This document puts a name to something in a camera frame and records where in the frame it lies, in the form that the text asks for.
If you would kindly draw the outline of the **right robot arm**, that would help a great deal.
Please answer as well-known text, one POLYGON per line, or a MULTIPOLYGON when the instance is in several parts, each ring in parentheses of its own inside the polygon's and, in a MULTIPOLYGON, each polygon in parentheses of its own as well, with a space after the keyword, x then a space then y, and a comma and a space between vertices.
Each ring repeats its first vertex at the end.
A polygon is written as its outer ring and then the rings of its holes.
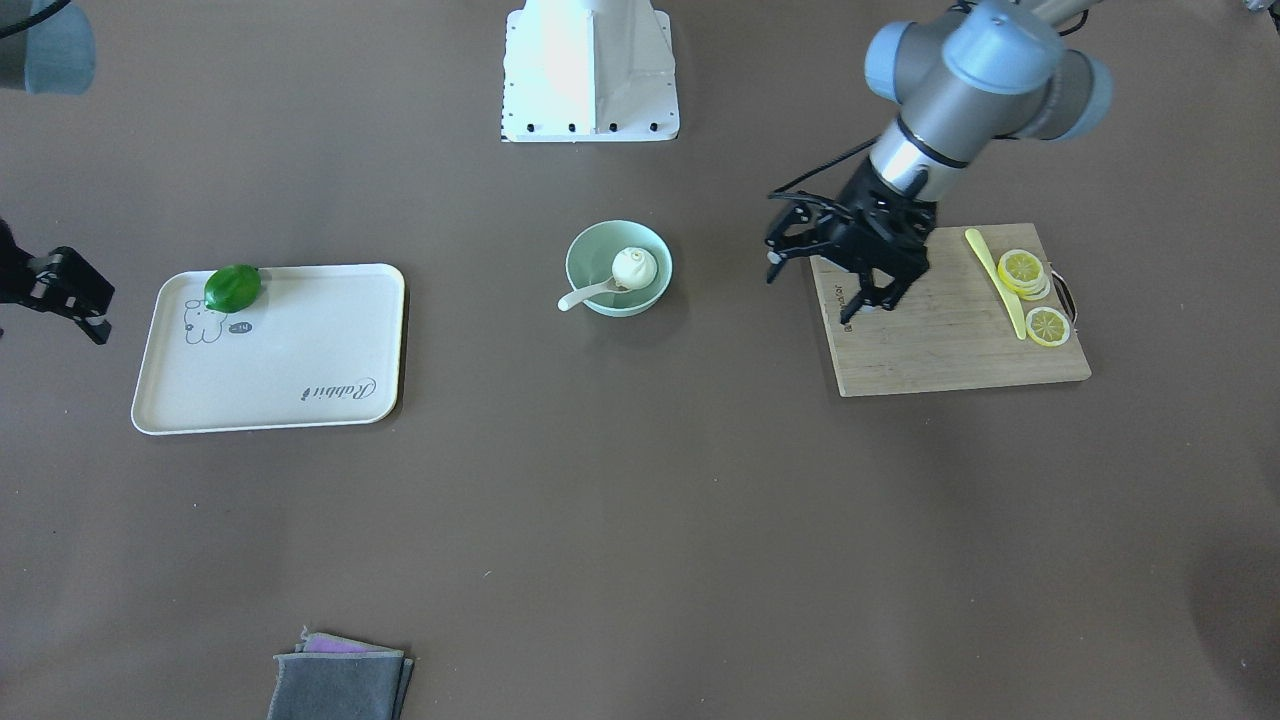
MULTIPOLYGON (((27 94, 78 95, 92 85, 96 46, 87 15, 72 1, 5 1, 1 5, 3 87, 27 94)), ((106 319, 114 286, 78 251, 59 246, 37 256, 1 224, 1 301, 76 323, 96 345, 113 327, 106 319)))

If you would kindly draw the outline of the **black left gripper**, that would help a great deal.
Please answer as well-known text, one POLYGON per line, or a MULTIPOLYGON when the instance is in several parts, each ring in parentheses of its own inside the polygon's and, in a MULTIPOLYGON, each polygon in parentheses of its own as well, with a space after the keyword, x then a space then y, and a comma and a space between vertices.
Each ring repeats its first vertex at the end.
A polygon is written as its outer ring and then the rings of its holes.
POLYGON ((895 310, 929 270, 927 240, 936 228, 937 204, 919 199, 931 178, 925 168, 910 173, 900 193, 881 179, 868 159, 837 199, 797 188, 841 161, 836 158, 769 193, 787 208, 774 219, 764 243, 767 284, 799 258, 823 258, 858 278, 858 292, 842 307, 845 325, 868 309, 895 310))

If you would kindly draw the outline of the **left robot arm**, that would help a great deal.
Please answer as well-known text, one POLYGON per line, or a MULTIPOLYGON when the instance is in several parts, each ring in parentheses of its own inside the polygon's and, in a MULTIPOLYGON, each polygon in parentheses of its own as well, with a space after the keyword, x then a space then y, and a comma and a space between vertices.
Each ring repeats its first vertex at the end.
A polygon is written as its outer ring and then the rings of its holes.
POLYGON ((858 145, 861 160, 838 196, 791 181, 764 242, 773 281, 799 258, 823 258, 858 278, 842 310, 895 309, 929 270, 938 205, 996 140, 1060 142, 1091 132, 1114 96, 1108 68, 1065 36, 1089 1, 955 1, 928 23, 896 22, 872 40, 868 87, 897 105, 887 127, 858 145))

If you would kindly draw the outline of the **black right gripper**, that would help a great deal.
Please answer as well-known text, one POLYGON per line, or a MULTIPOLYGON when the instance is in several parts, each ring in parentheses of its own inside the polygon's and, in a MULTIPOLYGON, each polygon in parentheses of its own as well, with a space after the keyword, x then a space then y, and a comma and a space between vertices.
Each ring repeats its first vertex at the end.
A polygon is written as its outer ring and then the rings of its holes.
POLYGON ((61 246, 36 258, 17 245, 1 220, 1 304, 70 319, 101 346, 113 331, 106 314, 114 293, 115 287, 74 249, 61 246), (32 295, 37 284, 44 291, 40 297, 32 295))

